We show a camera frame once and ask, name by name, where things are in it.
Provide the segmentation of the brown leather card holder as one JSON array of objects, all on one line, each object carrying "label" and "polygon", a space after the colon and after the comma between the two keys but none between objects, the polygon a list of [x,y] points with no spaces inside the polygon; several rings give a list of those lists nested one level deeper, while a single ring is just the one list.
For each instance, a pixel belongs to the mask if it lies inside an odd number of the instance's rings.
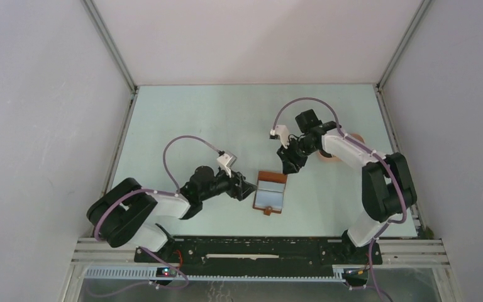
[{"label": "brown leather card holder", "polygon": [[259,171],[252,208],[261,211],[266,216],[281,214],[284,208],[286,184],[287,176],[285,174]]}]

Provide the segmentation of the pink plastic tray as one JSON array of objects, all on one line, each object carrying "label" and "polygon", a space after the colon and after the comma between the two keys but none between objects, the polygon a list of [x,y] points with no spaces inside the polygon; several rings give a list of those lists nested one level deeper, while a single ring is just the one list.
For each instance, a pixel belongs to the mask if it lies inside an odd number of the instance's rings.
[{"label": "pink plastic tray", "polygon": [[[363,136],[358,133],[351,133],[350,136],[360,143],[364,143],[365,140]],[[317,158],[322,162],[342,162],[341,156],[343,154],[342,150],[332,149],[331,152],[320,150],[316,153]]]}]

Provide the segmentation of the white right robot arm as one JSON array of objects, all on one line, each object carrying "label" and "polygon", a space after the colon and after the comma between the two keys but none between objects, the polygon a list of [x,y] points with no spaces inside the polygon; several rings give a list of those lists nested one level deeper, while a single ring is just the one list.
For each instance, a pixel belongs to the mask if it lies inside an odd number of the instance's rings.
[{"label": "white right robot arm", "polygon": [[338,124],[323,123],[309,109],[296,116],[300,136],[291,134],[285,125],[274,123],[270,138],[280,141],[277,155],[283,174],[294,174],[314,153],[332,155],[359,171],[363,212],[345,232],[341,256],[356,263],[366,254],[365,245],[378,237],[386,225],[406,221],[408,208],[417,202],[417,193],[408,162],[399,152],[385,154],[368,148]]}]

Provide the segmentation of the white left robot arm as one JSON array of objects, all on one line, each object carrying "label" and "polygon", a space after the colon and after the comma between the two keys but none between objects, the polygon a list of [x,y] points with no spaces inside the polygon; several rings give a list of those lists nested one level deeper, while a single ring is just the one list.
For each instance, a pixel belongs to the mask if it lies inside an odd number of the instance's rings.
[{"label": "white left robot arm", "polygon": [[240,172],[215,172],[200,166],[177,193],[143,188],[128,177],[93,203],[86,217],[94,227],[94,236],[116,248],[125,244],[144,247],[159,262],[173,256],[174,239],[154,216],[189,220],[202,209],[204,201],[226,194],[238,201],[257,189]]}]

